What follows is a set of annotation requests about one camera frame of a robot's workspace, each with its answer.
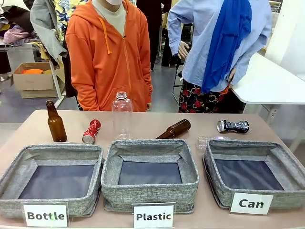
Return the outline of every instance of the yellow floral shirt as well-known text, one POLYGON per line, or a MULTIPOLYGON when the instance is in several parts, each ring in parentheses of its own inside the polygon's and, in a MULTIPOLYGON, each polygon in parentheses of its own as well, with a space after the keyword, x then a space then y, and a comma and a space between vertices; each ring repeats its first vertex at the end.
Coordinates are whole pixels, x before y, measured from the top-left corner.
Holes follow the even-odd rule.
POLYGON ((69 19, 78 5, 83 5, 88 0, 53 0, 57 16, 56 30, 58 40, 63 43, 68 27, 69 19))

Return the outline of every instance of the light blue shirt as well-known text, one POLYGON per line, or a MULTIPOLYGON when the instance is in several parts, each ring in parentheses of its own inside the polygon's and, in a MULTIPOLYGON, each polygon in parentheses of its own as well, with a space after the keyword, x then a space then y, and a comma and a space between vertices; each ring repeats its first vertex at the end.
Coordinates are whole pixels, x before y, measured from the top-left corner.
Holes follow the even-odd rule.
MULTIPOLYGON (((193 44, 185 60, 182 76, 187 82, 200 87, 212 34, 223 2, 224 0, 180 0, 168 15, 168 36, 173 55, 178 53, 181 23, 194 24, 193 44)), ((249 2, 252 8, 251 33, 235 51, 231 69, 236 67, 236 73, 232 85, 238 83, 246 74, 251 56, 266 45, 271 32, 272 15, 268 0, 249 2)), ((223 91, 228 85, 228 74, 211 91, 223 91)))

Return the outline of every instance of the orange hoodie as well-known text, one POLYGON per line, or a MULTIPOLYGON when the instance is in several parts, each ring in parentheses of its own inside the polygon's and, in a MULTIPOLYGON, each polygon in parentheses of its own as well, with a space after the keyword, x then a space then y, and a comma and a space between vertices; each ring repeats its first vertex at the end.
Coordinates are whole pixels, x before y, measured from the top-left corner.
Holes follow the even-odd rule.
POLYGON ((125 91, 133 110, 145 112, 152 101, 147 20, 128 0, 124 36, 100 17, 91 1, 77 7, 65 36, 72 85, 84 110, 111 111, 118 91, 125 91))

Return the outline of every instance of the hoodie drawstring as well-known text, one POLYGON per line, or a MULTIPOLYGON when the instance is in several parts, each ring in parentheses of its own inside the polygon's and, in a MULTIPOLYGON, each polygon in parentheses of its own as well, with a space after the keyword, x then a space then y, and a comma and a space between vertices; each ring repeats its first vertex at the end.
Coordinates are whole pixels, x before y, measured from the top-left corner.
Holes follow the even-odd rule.
POLYGON ((102 23, 102 26, 103 26, 103 29, 104 29, 104 36, 105 36, 105 40, 106 40, 107 52, 108 52, 108 54, 111 54, 112 52, 110 51, 110 48, 109 48, 109 45, 108 45, 108 37, 107 37, 107 30, 106 30, 105 23, 104 23, 102 18, 99 17, 99 19, 100 19, 100 21, 102 23))

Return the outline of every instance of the blue scarf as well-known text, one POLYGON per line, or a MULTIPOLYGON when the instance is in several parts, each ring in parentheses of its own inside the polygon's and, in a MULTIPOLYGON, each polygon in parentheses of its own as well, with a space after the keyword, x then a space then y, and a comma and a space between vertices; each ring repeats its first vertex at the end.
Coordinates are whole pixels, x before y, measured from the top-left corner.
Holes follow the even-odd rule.
POLYGON ((249 0, 224 0, 212 35, 201 93, 208 93, 224 79, 235 51, 251 32, 249 0))

